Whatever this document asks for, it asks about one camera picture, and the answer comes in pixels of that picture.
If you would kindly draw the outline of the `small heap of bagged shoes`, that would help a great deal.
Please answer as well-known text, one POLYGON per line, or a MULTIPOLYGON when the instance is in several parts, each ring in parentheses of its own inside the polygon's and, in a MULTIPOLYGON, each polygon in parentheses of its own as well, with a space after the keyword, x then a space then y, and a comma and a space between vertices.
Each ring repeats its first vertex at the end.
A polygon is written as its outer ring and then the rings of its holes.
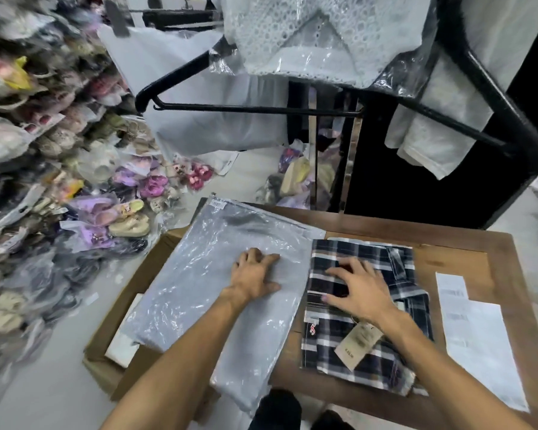
POLYGON ((300 139, 286 148, 279 159, 278 172, 268 176, 256 191, 255 201, 294 209, 330 208, 333 186, 340 164, 341 139, 325 139, 325 149, 310 159, 309 144, 300 139))

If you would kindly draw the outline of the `white packet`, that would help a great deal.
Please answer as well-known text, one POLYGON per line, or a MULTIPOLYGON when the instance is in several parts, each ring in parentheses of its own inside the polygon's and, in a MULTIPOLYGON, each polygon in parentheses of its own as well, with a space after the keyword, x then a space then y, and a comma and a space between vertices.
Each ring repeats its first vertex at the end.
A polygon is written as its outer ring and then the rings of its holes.
POLYGON ((143 294, 136 294, 119 327, 117 328, 114 337, 110 341, 106 352, 104 353, 104 357, 111 360, 123 369, 127 369, 129 367, 129 364, 139 348, 139 344, 126 334, 122 333, 122 326, 129 317, 130 313, 136 308, 142 297, 143 294))

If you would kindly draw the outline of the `black metal clothes rack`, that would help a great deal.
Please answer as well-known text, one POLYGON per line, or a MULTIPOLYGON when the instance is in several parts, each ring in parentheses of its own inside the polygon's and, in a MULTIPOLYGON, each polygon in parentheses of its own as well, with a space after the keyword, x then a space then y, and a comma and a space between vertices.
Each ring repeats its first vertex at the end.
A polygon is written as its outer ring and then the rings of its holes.
POLYGON ((466 36, 462 0, 437 0, 438 29, 435 41, 449 56, 488 106, 510 129, 512 140, 504 142, 431 109, 417 99, 400 97, 397 102, 422 116, 444 125, 471 139, 483 142, 501 151, 511 159, 521 158, 528 167, 538 167, 538 129, 501 89, 490 72, 471 49, 466 36))

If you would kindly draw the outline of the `dark plaid shirt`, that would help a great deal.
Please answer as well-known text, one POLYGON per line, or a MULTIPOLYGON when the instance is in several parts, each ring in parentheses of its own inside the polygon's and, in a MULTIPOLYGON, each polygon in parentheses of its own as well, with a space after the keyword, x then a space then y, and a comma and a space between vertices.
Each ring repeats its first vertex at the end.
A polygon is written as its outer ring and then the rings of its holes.
POLYGON ((412 247, 347 238, 316 239, 311 251, 303 318, 301 367, 407 396, 415 385, 416 375, 386 337, 378 339, 353 369, 336 353, 337 346, 357 326, 357 321, 342 310, 324 304, 321 296, 348 295, 341 279, 325 273, 329 268, 339 267, 339 260, 345 257, 367 261, 380 272, 396 306, 409 314, 425 337, 434 341, 430 296, 417 284, 412 247))

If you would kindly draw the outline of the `person's right forearm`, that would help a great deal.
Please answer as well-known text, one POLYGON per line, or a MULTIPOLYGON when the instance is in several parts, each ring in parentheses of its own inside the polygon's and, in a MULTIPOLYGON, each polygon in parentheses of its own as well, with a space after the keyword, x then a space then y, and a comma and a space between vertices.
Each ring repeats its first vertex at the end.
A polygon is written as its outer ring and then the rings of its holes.
POLYGON ((455 430, 534 430, 435 344, 405 312, 390 304, 363 315, 414 369, 431 401, 455 430))

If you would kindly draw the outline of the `white hanging shirt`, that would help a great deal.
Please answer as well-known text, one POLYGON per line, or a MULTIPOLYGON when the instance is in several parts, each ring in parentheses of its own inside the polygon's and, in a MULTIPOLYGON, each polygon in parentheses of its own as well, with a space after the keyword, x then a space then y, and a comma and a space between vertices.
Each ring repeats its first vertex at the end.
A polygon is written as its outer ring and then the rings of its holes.
MULTIPOLYGON (((508 95, 538 36, 538 0, 462 0, 466 36, 480 62, 508 95)), ((482 131, 496 115, 444 50, 440 50, 421 104, 482 131)), ((476 140, 398 105, 384 140, 411 165, 437 180, 450 175, 476 140)))

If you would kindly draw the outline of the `beige paper hang tag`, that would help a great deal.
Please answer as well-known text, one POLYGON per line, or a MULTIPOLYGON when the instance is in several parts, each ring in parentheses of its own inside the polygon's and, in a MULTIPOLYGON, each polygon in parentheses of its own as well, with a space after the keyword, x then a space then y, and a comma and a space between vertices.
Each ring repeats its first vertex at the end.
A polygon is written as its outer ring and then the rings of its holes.
POLYGON ((348 370, 354 371, 383 336, 384 334, 374 325, 359 322, 338 344, 334 353, 348 370))

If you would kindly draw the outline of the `white paper garment tag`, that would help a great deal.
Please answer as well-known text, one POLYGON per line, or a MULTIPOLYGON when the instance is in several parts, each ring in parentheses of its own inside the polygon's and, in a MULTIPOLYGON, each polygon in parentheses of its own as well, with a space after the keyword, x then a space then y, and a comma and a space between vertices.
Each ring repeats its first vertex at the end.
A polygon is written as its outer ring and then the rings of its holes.
POLYGON ((215 151, 202 154, 200 160, 210 166, 217 175, 224 176, 230 171, 238 156, 238 151, 215 151))

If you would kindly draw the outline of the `white paper label sheet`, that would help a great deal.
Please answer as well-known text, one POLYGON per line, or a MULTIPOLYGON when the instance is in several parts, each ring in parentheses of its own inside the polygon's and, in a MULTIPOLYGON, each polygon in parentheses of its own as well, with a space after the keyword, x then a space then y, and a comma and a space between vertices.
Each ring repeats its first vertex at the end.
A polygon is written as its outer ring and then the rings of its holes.
POLYGON ((462 276, 435 277, 448 355, 504 404, 529 413, 501 306, 469 299, 462 276))

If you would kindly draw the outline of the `pile of bagged shoes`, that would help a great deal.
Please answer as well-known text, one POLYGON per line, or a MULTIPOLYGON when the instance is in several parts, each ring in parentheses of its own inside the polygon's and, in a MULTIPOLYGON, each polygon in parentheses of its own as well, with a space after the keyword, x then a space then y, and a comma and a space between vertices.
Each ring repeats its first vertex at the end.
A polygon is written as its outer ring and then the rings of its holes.
POLYGON ((168 163, 98 37, 128 0, 0 0, 0 401, 110 260, 212 168, 168 163))

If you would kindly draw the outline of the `person's black trousers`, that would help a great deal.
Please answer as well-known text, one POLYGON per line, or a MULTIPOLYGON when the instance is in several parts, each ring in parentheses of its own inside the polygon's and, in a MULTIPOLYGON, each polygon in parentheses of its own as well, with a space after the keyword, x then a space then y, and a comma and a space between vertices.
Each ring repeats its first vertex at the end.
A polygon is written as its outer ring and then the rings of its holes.
MULTIPOLYGON (((247 430, 301 430, 302 406, 294 394, 272 388, 261 399, 247 430)), ((335 411, 322 412, 310 430, 355 430, 335 411)))

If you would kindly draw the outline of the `pale grey hanging garment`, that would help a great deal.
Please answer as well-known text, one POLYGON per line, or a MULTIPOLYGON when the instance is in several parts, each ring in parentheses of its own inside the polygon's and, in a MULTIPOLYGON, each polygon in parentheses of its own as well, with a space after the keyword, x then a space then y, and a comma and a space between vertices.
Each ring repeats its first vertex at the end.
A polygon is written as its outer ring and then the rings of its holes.
MULTIPOLYGON (((145 86, 208 52, 222 37, 221 32, 175 31, 130 28, 129 37, 116 37, 112 28, 97 31, 129 90, 137 95, 145 86)), ((159 95, 165 102, 286 107, 288 80, 235 76, 208 69, 159 95)), ((163 155, 171 160, 177 153, 198 156, 215 151, 243 151, 276 147, 287 140, 287 117, 252 113, 156 110, 143 111, 163 155)))

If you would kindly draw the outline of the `grey plastic garment bag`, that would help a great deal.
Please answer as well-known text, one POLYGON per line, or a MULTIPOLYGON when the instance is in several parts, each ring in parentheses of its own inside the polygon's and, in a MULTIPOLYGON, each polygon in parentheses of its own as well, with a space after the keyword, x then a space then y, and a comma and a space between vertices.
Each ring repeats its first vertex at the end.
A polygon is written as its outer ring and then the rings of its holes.
POLYGON ((166 260, 121 331, 164 352, 211 307, 231 265, 256 247, 279 254, 271 282, 281 289, 247 305, 211 376, 211 385, 253 415, 305 293, 313 240, 326 231, 237 201, 211 196, 166 260))

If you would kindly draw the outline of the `person's left hand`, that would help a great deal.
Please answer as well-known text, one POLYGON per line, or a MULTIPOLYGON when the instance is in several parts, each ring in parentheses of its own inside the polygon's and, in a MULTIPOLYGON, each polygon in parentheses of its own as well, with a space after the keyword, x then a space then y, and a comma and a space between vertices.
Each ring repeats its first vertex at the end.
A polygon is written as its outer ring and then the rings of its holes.
POLYGON ((239 256, 232 267, 229 290, 241 305, 264 297, 260 296, 260 286, 272 282, 267 276, 279 260, 279 254, 263 254, 258 248, 250 248, 239 256))

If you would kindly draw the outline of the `person's left forearm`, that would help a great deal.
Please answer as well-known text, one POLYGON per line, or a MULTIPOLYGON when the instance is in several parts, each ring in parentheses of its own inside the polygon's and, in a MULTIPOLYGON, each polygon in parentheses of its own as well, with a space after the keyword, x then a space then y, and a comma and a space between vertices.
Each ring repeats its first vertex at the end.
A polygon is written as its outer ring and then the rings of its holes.
POLYGON ((211 308, 136 381, 99 430, 186 430, 250 297, 236 287, 224 289, 211 308))

